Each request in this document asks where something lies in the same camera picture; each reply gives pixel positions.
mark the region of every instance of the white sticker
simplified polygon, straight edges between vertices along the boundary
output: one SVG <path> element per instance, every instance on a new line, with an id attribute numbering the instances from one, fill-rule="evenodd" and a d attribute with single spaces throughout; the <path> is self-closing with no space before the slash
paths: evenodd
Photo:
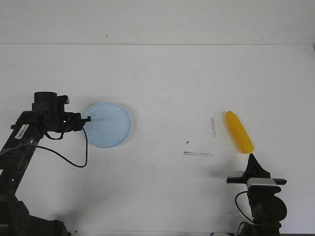
<path id="1" fill-rule="evenodd" d="M 28 129 L 28 126 L 30 124 L 23 124 L 22 127 L 20 128 L 19 132 L 17 133 L 17 135 L 15 135 L 16 139 L 21 139 L 23 137 L 23 135 L 25 134 L 26 130 Z"/>

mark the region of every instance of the white table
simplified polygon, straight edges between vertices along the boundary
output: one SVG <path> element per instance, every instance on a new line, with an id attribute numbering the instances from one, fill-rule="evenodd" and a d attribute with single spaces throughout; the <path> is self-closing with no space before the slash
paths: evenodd
<path id="1" fill-rule="evenodd" d="M 242 174 L 248 156 L 225 126 L 232 110 L 262 167 L 288 181 L 277 195 L 288 208 L 281 232 L 315 231 L 312 46 L 1 45 L 0 55 L 2 144 L 36 91 L 68 95 L 72 112 L 118 102 L 133 118 L 122 145 L 90 145 L 84 169 L 37 150 L 17 191 L 32 215 L 82 235 L 235 232 L 243 217 L 234 196 L 246 186 L 225 180 Z M 40 144 L 84 161 L 80 132 Z M 246 197 L 240 203 L 249 214 Z"/>

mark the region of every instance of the light blue dish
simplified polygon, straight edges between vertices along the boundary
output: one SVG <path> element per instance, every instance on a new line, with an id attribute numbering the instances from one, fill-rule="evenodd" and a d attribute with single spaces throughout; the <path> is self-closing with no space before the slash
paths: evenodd
<path id="1" fill-rule="evenodd" d="M 91 144 L 111 148 L 121 144 L 131 132 L 131 118 L 120 104 L 100 102 L 88 108 L 83 118 L 91 117 L 84 129 Z"/>

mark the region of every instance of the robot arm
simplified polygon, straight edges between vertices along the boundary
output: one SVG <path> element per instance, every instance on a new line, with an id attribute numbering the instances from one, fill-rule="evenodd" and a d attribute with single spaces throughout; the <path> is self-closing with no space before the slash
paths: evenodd
<path id="1" fill-rule="evenodd" d="M 64 111 L 67 96 L 54 92 L 36 92 L 32 111 L 22 112 L 12 134 L 0 152 L 0 236 L 65 236 L 69 235 L 61 221 L 47 221 L 29 215 L 15 197 L 25 170 L 40 139 L 49 131 L 61 133 L 82 130 L 85 122 L 80 113 Z"/>
<path id="2" fill-rule="evenodd" d="M 252 223 L 245 224 L 240 236 L 279 236 L 280 221 L 286 217 L 284 202 L 275 196 L 281 191 L 278 185 L 286 184 L 285 179 L 271 178 L 250 154 L 247 168 L 241 177 L 228 177 L 227 183 L 244 183 L 252 211 Z"/>

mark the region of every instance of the wire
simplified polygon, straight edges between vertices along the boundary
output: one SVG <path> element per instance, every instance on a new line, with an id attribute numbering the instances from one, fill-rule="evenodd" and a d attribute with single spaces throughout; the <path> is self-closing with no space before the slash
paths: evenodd
<path id="1" fill-rule="evenodd" d="M 238 198 L 238 196 L 240 196 L 241 194 L 244 194 L 244 193 L 248 193 L 248 191 L 240 192 L 239 194 L 237 194 L 237 195 L 235 196 L 235 199 L 234 199 L 235 205 L 236 205 L 236 207 L 238 208 L 238 210 L 241 212 L 241 214 L 242 214 L 243 216 L 245 216 L 246 219 L 248 219 L 249 221 L 251 221 L 252 223 L 254 223 L 251 219 L 249 219 L 249 218 L 242 212 L 242 210 L 240 209 L 240 207 L 239 207 L 238 204 L 237 204 L 237 198 Z"/>
<path id="2" fill-rule="evenodd" d="M 249 225 L 249 223 L 247 223 L 247 222 L 242 222 L 242 223 L 239 225 L 239 227 L 238 227 L 238 230 L 237 230 L 236 236 L 238 236 L 238 235 L 239 235 L 238 233 L 239 233 L 240 228 L 241 228 L 241 226 L 242 226 L 243 224 L 248 224 L 248 225 Z"/>
<path id="3" fill-rule="evenodd" d="M 85 141 L 86 141 L 86 148 L 85 148 L 85 163 L 83 166 L 79 166 L 77 164 L 74 164 L 73 162 L 71 162 L 70 160 L 68 160 L 67 158 L 65 158 L 64 156 L 62 156 L 60 153 L 50 149 L 50 148 L 47 148 L 47 147 L 43 147 L 43 146 L 38 146 L 38 145 L 21 145 L 21 146 L 18 146 L 18 147 L 14 147 L 14 148 L 11 148 L 9 150 L 7 150 L 6 152 L 8 151 L 11 151 L 13 149 L 19 149 L 19 148 L 24 148 L 24 147 L 34 147 L 34 148 L 41 148 L 41 149 L 45 149 L 47 151 L 51 151 L 53 152 L 54 154 L 58 155 L 59 157 L 61 157 L 63 160 L 65 160 L 66 162 L 70 163 L 71 165 L 77 167 L 77 168 L 83 168 L 83 167 L 86 167 L 87 163 L 88 163 L 88 136 L 87 136 L 87 133 L 85 131 L 85 129 L 82 127 L 83 129 L 83 132 L 84 132 L 84 135 L 85 135 Z"/>
<path id="4" fill-rule="evenodd" d="M 45 136 L 51 140 L 61 140 L 61 139 L 63 139 L 63 135 L 64 135 L 64 133 L 62 132 L 59 138 L 53 138 L 47 132 L 45 133 Z"/>

